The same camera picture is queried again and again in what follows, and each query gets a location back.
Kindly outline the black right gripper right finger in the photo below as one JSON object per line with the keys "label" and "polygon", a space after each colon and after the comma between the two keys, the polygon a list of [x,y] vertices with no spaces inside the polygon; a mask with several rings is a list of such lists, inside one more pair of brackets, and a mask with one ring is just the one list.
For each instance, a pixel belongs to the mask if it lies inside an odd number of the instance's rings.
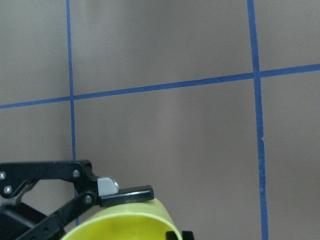
{"label": "black right gripper right finger", "polygon": [[192,231],[182,231],[183,240],[195,240],[194,234]]}

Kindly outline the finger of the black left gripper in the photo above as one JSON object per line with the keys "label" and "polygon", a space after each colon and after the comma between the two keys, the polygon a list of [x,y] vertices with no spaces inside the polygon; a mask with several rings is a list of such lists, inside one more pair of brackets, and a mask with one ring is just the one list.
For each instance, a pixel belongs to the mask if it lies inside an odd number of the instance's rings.
{"label": "finger of the black left gripper", "polygon": [[[77,196],[45,215],[22,202],[23,195],[41,180],[73,183]],[[60,240],[65,227],[93,206],[108,208],[154,199],[150,185],[121,189],[113,177],[94,175],[89,160],[2,163],[0,195],[2,240]]]}

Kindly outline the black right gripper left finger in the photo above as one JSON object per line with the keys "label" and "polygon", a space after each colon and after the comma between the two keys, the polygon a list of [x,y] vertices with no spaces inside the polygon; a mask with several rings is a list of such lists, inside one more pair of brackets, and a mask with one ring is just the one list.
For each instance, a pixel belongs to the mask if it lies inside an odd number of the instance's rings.
{"label": "black right gripper left finger", "polygon": [[166,240],[178,240],[178,237],[174,231],[167,231],[165,233]]}

